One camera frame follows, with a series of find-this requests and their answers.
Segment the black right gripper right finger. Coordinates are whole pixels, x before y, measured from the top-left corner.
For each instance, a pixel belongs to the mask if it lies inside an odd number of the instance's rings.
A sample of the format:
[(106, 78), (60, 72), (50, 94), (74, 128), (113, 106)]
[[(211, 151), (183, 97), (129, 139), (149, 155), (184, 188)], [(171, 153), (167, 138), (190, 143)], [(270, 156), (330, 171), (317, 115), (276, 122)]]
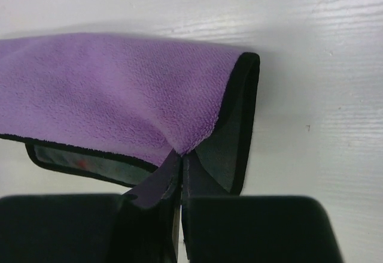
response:
[(190, 262), (342, 262), (323, 206), (303, 196), (234, 196), (183, 157), (182, 224)]

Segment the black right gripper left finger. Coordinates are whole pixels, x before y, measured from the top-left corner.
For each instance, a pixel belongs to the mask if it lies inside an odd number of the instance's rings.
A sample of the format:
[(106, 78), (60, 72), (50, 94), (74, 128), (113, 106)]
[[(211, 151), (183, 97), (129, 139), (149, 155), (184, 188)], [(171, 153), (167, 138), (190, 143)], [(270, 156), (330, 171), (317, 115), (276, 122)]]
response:
[(181, 157), (125, 194), (1, 199), (2, 262), (176, 262)]

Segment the purple microfiber towel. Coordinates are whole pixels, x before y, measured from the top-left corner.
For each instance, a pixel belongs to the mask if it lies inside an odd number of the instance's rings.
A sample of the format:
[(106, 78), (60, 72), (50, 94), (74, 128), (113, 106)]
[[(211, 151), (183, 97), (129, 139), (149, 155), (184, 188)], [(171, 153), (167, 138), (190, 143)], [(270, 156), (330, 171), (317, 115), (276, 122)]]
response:
[(196, 153), (241, 193), (259, 55), (197, 41), (74, 33), (1, 41), (1, 138), (39, 167), (140, 184), (175, 152)]

